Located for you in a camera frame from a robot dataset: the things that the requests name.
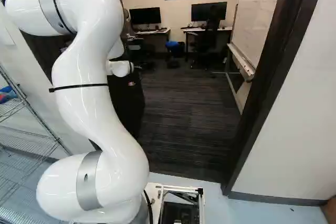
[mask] desk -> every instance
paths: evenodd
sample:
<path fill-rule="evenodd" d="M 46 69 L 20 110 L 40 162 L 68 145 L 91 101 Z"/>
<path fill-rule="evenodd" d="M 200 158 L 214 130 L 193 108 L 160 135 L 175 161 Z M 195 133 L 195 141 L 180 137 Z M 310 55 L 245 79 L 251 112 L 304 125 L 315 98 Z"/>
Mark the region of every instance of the desk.
<path fill-rule="evenodd" d="M 183 29 L 182 30 L 183 33 L 185 34 L 185 43 L 186 43 L 186 57 L 185 57 L 185 61 L 188 61 L 188 54 L 189 54 L 189 33 L 201 33 L 203 31 L 205 31 L 205 29 L 202 29 L 202 28 L 187 28 L 187 29 Z M 228 33 L 228 42 L 227 43 L 230 43 L 230 38 L 231 38 L 231 32 L 232 32 L 232 27 L 225 27 L 224 29 L 223 28 L 219 28 L 217 30 L 218 32 L 220 33 Z"/>
<path fill-rule="evenodd" d="M 166 36 L 166 41 L 169 41 L 169 35 L 170 35 L 170 28 L 167 28 L 165 30 L 155 30 L 155 31 L 137 31 L 135 32 L 138 36 L 143 35 L 164 35 Z"/>

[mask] black cable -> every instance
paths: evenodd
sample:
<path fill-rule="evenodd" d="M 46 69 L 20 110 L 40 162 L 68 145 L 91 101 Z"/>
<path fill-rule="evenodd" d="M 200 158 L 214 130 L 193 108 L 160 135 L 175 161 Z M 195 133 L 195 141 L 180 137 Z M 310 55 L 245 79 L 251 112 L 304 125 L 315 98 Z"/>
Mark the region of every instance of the black cable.
<path fill-rule="evenodd" d="M 63 18 L 62 18 L 62 16 L 61 16 L 61 13 L 59 12 L 59 9 L 58 9 L 58 7 L 57 7 L 56 0 L 53 0 L 53 1 L 54 1 L 54 6 L 55 6 L 55 9 L 56 9 L 56 13 L 57 13 L 59 19 L 61 20 L 62 25 L 64 26 L 65 29 L 67 29 L 67 31 L 68 31 L 70 34 L 74 34 L 74 33 L 69 29 L 69 27 L 65 24 L 65 22 L 64 22 L 64 20 L 63 20 Z"/>
<path fill-rule="evenodd" d="M 149 200 L 148 194 L 146 193 L 146 190 L 143 191 L 145 193 L 147 205 L 148 205 L 148 211 L 149 211 L 149 224 L 153 224 L 153 209 L 152 209 L 152 203 Z"/>

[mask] black monitor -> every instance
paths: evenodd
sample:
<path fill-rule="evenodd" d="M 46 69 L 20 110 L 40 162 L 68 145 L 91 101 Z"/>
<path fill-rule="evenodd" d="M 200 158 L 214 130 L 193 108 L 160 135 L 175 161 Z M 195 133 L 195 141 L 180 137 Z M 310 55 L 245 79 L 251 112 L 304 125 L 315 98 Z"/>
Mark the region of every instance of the black monitor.
<path fill-rule="evenodd" d="M 207 21 L 209 19 L 211 6 L 216 7 L 218 17 L 225 19 L 227 2 L 195 4 L 191 6 L 191 21 Z"/>
<path fill-rule="evenodd" d="M 131 23 L 133 25 L 161 23 L 160 8 L 130 9 Z"/>

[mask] cable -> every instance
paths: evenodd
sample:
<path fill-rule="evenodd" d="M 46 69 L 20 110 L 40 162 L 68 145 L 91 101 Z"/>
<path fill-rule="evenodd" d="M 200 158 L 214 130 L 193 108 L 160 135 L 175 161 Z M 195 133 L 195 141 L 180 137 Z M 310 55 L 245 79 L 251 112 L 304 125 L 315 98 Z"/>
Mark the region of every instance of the cable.
<path fill-rule="evenodd" d="M 149 224 L 153 224 L 153 209 L 152 209 L 152 203 L 149 200 L 148 194 L 146 193 L 146 190 L 143 191 L 146 197 L 147 205 L 148 205 L 148 211 L 149 211 Z"/>

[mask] white desk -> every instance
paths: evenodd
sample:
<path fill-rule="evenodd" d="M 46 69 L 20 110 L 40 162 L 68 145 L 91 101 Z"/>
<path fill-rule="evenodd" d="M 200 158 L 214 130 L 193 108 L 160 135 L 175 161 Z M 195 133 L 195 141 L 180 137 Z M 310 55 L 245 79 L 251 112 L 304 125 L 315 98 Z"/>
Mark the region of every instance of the white desk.
<path fill-rule="evenodd" d="M 195 33 L 195 32 L 199 32 L 199 31 L 205 31 L 205 29 L 202 29 L 200 27 L 197 28 L 187 28 L 187 29 L 183 29 L 182 30 L 184 33 Z M 219 28 L 217 31 L 232 31 L 232 27 L 224 27 L 223 28 Z"/>
<path fill-rule="evenodd" d="M 185 34 L 185 43 L 186 43 L 185 61 L 188 61 L 188 57 L 189 57 L 189 39 L 188 39 L 189 36 L 188 35 L 190 33 L 201 33 L 203 31 L 205 31 L 205 29 L 202 29 L 200 27 L 182 29 L 182 32 Z M 232 26 L 228 26 L 228 27 L 224 27 L 224 28 L 219 28 L 217 31 L 218 32 L 226 32 L 226 33 L 228 33 L 228 42 L 227 43 L 230 43 Z"/>
<path fill-rule="evenodd" d="M 155 30 L 155 31 L 137 31 L 135 34 L 137 35 L 150 35 L 150 34 L 167 34 L 170 32 L 170 28 L 165 30 Z"/>

